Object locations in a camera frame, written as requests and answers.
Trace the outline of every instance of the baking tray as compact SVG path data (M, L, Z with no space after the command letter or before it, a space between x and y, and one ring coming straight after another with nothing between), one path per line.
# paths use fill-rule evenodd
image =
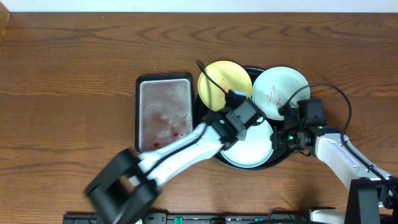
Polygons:
M173 73L173 74L159 74L159 75L143 75L136 80L136 125L135 125L135 148L139 152L147 151L140 147L140 134L141 134L141 127L140 127L140 118L141 118L141 84L142 82L146 81L162 81L162 80L179 80L179 79L186 79L189 82L189 92L190 92L190 107L191 107L191 121L190 126L191 130L194 129L196 123L194 121L194 108L193 108L193 83L192 83L192 76L189 73Z

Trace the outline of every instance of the red residue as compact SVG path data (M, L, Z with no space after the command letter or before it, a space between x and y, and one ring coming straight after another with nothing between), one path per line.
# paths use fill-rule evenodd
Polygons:
M268 105L269 105L269 103L271 102L272 94L275 95L275 86L273 86L273 87L271 88L271 95L270 95L270 97L268 97L268 95L267 95Z
M218 83L218 85L219 85L220 87L222 87L222 89L224 89L225 92L228 92L228 87L227 87L227 84L226 84L226 80L225 80L224 78ZM219 97L220 97L220 98L224 98L224 97L225 97L225 96L224 96L224 93L221 92L220 95L219 95Z
M280 98L280 96L278 96L278 102L276 103L276 106L280 105L280 101L281 101L281 98Z

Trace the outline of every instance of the black bowl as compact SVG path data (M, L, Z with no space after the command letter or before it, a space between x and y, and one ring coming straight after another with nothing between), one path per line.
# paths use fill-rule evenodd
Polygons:
M250 79L252 81L252 83L254 83L254 81L256 81L257 77L263 72L265 71L262 68L256 68L256 67L243 67L245 69L245 71L247 71L247 73L250 76ZM211 112L211 110L204 104L204 102L202 102L202 100L200 99L199 95L196 97L195 102L194 102L194 124L200 124L201 119L209 112ZM274 126L277 126L281 123L281 121L276 121L273 119L269 119L266 118L266 121L271 125L271 127L273 128ZM256 166L256 167L252 167L252 168L243 168L243 167L239 167L236 166L230 162L228 162L223 155L221 155L221 153L217 153L214 157L222 162L223 164L229 166L229 167L233 167L236 169L241 169L241 170L262 170L262 169L266 169L266 168L270 168L273 167L275 165L277 165L278 163L282 162L284 159L286 159L289 155L291 154L291 152L289 151L285 151L285 150L280 150L280 151L274 151L270 158L265 161L265 163Z

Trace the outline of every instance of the wooden table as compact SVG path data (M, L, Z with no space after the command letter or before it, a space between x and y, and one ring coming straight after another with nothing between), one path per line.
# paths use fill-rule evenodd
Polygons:
M134 145L136 78L190 72L196 86L197 58L288 65L309 83L338 85L353 106L352 142L398 175L397 37L396 14L12 13L0 43L0 222L60 223L66 212L92 211L83 189ZM312 96L328 124L344 124L335 90ZM347 196L314 157L256 172L210 159L173 178L154 208L344 210Z

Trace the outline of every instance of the black cable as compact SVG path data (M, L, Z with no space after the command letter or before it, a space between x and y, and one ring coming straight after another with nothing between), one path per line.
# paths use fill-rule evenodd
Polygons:
M304 152L302 152L302 151L294 151L293 152L294 154L297 154L297 153L300 153L300 154L302 154L302 155L304 155L305 157L310 157L312 154L311 154L311 152L309 152L309 153L304 153Z
M311 87L311 86L318 86L318 85L325 85L325 86L329 86L334 88L335 90L337 90L346 100L347 105L348 105L348 118L347 118L347 122L344 125L343 131L341 133L341 142L342 144L345 146L345 148L347 148L347 150L355 157L357 158L357 160L359 162L361 162L362 164L365 165L365 167L368 169L368 171L371 171L372 173L374 173L376 176L378 176L382 182L384 182L384 184L387 186L387 188L392 192L393 196L395 196L397 202L398 202L398 194L397 192L394 190L394 188L391 186L391 184L386 180L386 178L384 178L378 171L376 171L374 169L374 164L368 164L364 159L362 159L359 155L357 155L357 153L355 153L352 148L350 148L348 146L348 142L344 140L344 135L346 133L346 130L348 128L349 122L351 121L351 115L352 115L352 109L351 109L351 103L349 102L349 99L347 97L347 95L345 95L345 93L343 92L343 90L340 90L337 86L332 85L330 83L313 83L313 84L309 84L306 86L301 87L300 89L298 89L287 101L286 103L280 108L281 112L285 111L287 109L287 107L289 106L290 101L292 100L292 98L299 93L300 91L302 91L303 89L307 88L307 87Z
M249 224L267 224L267 223L275 223L275 224L326 224L321 222L313 222L311 220L288 220L288 219L268 219L268 220L261 220L252 222Z
M287 212L287 210L284 209L284 208L282 208L282 207L273 208L273 209L271 210L271 212L268 214L268 219L271 219L271 215L272 215L277 209L282 209L282 210L285 210L285 211Z
M203 62L201 60L197 60L197 65L199 67L199 69L201 70L201 72L203 72L203 74L206 76L206 78L212 82L212 84L214 84L215 86L217 86L225 95L227 95L228 93L221 87L219 86L216 82L214 82L214 80L212 78L210 78L207 73L205 72L205 65L203 64Z

